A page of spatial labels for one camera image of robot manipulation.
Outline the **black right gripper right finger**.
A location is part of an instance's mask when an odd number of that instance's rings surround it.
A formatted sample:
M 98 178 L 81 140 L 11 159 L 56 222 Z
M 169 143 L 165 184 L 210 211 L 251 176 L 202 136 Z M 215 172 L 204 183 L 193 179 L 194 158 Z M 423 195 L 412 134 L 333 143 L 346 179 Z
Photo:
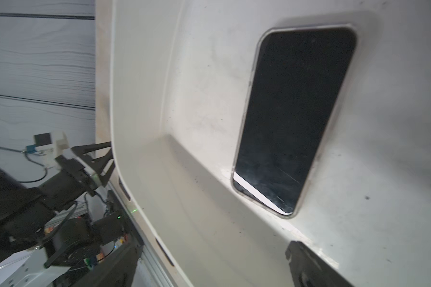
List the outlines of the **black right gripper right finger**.
M 353 285 L 300 241 L 291 241 L 286 259 L 295 287 L 352 287 Z

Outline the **black phone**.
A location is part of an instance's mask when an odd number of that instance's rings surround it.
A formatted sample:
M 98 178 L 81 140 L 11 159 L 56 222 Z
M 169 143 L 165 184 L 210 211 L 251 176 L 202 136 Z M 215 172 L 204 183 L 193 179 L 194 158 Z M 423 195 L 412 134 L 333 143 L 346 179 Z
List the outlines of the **black phone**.
M 259 44 L 233 186 L 294 214 L 357 47 L 348 26 L 268 32 Z

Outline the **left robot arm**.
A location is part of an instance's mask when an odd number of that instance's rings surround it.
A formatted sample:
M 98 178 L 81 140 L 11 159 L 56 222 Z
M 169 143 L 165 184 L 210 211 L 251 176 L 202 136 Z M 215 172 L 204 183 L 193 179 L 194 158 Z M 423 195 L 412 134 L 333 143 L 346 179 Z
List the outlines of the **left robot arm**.
M 94 159 L 91 152 L 110 149 L 111 142 L 73 147 L 75 158 L 56 158 L 61 171 L 38 187 L 26 188 L 0 169 L 0 263 L 36 245 L 49 247 L 43 266 L 71 267 L 93 257 L 102 245 L 126 234 L 125 218 L 110 211 L 89 223 L 73 218 L 77 199 L 97 196 L 115 169 L 113 152 Z

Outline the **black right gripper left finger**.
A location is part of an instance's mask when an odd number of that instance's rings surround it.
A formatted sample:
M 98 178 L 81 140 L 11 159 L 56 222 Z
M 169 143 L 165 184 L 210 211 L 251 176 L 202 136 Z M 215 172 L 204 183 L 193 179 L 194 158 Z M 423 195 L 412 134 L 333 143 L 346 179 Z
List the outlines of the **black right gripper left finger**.
M 133 283 L 140 245 L 126 243 L 109 255 L 103 263 L 77 281 L 74 287 L 130 287 Z

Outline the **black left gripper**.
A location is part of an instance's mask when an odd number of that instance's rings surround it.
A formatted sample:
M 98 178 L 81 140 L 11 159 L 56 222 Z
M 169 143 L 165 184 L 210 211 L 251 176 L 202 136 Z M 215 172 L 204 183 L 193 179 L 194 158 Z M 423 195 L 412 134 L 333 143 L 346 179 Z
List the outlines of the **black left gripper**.
M 109 148 L 102 157 L 93 158 L 89 153 Z M 111 142 L 95 143 L 72 147 L 71 151 L 83 161 L 89 161 L 95 173 L 98 185 L 105 187 L 114 170 L 115 162 L 111 150 Z M 61 171 L 57 174 L 57 194 L 61 196 L 81 196 L 87 193 L 96 196 L 98 186 L 94 180 L 85 172 L 85 167 L 76 159 L 67 159 L 63 155 L 55 158 Z

